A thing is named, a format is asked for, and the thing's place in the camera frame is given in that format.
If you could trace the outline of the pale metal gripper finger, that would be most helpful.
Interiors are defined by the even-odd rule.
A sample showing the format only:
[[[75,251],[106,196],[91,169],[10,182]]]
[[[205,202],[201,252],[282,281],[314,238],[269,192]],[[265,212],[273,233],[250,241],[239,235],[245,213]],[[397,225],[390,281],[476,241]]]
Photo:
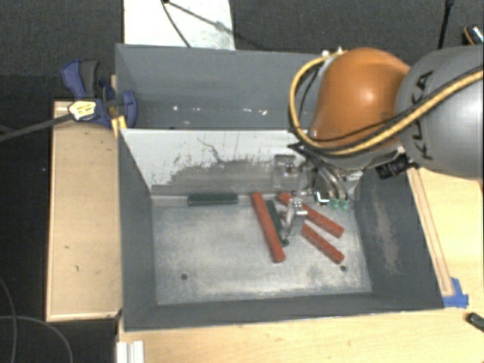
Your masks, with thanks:
[[[277,154],[274,157],[271,179],[276,189],[297,188],[299,181],[299,164],[295,155]]]
[[[299,198],[291,199],[285,211],[281,212],[284,245],[288,245],[292,239],[302,233],[307,216],[308,212],[304,209],[302,200]]]

